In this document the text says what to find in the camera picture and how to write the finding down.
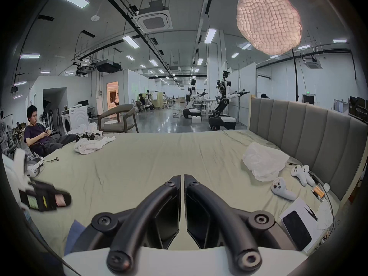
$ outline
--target floor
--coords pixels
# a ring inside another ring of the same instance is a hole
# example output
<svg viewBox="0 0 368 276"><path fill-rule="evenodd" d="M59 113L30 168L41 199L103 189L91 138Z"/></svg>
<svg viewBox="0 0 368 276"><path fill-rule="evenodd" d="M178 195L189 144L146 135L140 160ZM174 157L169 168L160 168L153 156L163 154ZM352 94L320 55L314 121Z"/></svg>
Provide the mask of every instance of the floor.
<svg viewBox="0 0 368 276"><path fill-rule="evenodd" d="M186 133L210 131L208 120L203 118L201 123L193 123L190 118L186 119L182 115L185 104L174 104L171 108L147 110L136 114L136 122L139 133ZM127 119L128 124L133 123L133 118ZM237 124L236 130L246 130L247 127Z"/></svg>

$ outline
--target game controller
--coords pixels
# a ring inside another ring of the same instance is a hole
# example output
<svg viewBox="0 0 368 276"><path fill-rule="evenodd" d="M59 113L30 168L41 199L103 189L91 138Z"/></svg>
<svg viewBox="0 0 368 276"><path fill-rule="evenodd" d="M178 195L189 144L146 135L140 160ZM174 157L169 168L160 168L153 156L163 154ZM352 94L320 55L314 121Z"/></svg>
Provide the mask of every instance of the game controller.
<svg viewBox="0 0 368 276"><path fill-rule="evenodd" d="M309 166L306 164L305 166L303 166L303 172L304 175L306 176L306 182L310 185L310 186L314 186L314 180L312 179L312 177L309 175Z"/></svg>
<svg viewBox="0 0 368 276"><path fill-rule="evenodd" d="M301 166L295 166L292 169L292 176L293 177L298 177L300 183L303 186L306 186L306 175L305 175L305 171Z"/></svg>
<svg viewBox="0 0 368 276"><path fill-rule="evenodd" d="M286 189L285 179L283 177L276 178L271 185L271 191L287 200L296 200L297 195Z"/></svg>

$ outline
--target headboard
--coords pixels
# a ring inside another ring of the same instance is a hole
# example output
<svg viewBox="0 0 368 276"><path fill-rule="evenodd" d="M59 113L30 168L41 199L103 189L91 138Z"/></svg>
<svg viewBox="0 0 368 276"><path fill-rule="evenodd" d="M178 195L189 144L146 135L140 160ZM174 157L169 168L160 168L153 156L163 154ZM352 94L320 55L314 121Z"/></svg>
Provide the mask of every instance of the headboard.
<svg viewBox="0 0 368 276"><path fill-rule="evenodd" d="M252 98L249 130L309 165L339 200L366 163L368 126L312 104Z"/></svg>

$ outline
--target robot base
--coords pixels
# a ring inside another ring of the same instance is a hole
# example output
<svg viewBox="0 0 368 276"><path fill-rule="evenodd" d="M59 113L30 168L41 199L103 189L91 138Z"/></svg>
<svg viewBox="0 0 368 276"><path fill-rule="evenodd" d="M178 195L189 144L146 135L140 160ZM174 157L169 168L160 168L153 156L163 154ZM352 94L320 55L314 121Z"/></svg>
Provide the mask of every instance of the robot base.
<svg viewBox="0 0 368 276"><path fill-rule="evenodd" d="M223 126L228 130L234 130L236 119L229 116L210 117L208 123L212 131L218 131Z"/></svg>
<svg viewBox="0 0 368 276"><path fill-rule="evenodd" d="M200 110L195 108L183 109L184 118L200 117Z"/></svg>

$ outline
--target wooden armchair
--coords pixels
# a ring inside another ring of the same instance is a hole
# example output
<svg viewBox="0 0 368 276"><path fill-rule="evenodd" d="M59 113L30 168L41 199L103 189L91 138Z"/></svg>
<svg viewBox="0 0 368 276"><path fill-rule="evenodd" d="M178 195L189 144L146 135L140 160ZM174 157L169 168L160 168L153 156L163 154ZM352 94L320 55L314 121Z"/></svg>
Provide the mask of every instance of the wooden armchair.
<svg viewBox="0 0 368 276"><path fill-rule="evenodd" d="M125 113L122 120L123 122L120 122L120 113ZM104 124L101 126L101 120L104 117L108 117L112 114L116 114L117 122L114 124ZM133 117L134 124L127 126L127 118ZM103 132L109 132L109 133L128 133L128 130L132 129L133 127L136 127L136 131L138 133L138 127L136 122L136 116L134 114L134 105L133 104L122 104L118 105L112 109L109 109L108 111L101 114L98 118L98 129Z"/></svg>

